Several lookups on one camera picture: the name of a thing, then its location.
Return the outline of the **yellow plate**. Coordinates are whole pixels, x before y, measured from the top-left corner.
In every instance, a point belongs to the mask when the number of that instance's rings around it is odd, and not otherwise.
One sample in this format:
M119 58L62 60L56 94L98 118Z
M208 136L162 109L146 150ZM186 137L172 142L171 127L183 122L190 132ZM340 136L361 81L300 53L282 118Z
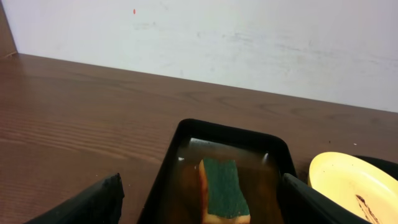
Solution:
M308 184L367 222L397 223L397 180L362 159L323 152L310 163Z

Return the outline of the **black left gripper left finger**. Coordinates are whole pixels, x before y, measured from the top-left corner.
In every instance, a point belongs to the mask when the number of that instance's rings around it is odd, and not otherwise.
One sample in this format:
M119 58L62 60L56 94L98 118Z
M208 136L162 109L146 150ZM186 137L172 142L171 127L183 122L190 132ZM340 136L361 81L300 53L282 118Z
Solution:
M118 224L124 190L120 174L109 176L29 220L28 224Z

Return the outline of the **yellow green scrub sponge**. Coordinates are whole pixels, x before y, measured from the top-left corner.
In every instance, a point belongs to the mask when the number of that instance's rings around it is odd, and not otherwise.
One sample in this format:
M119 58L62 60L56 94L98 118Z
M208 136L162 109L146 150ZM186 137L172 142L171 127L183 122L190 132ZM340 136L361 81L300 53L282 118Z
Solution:
M202 223L248 224L251 214L234 160L204 158L198 165Z

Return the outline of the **black rectangular water tray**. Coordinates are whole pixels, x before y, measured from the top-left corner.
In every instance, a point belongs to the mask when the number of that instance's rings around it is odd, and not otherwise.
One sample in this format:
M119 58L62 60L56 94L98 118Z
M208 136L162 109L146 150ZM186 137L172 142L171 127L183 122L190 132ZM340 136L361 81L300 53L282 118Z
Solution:
M251 223L285 223L277 187L284 173L296 174L286 143L197 119L179 122L138 222L200 223L198 165L204 158L236 162Z

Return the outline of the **black round tray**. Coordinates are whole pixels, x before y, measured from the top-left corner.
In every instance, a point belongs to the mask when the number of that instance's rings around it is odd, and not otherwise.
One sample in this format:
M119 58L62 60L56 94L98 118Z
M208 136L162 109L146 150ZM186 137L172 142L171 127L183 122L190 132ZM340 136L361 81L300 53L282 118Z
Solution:
M398 180L398 164L390 161L386 161L384 159L378 159L375 157L367 157L367 156L358 156L357 158L362 159L375 167L379 168L380 170L384 171L385 173L389 174L395 180Z

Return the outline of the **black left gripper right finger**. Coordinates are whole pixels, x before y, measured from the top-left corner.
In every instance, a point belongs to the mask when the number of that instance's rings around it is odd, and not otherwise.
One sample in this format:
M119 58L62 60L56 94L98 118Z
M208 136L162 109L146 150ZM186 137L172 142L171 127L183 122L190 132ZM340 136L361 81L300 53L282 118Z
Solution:
M366 220L288 173L278 184L278 203L285 223L367 224Z

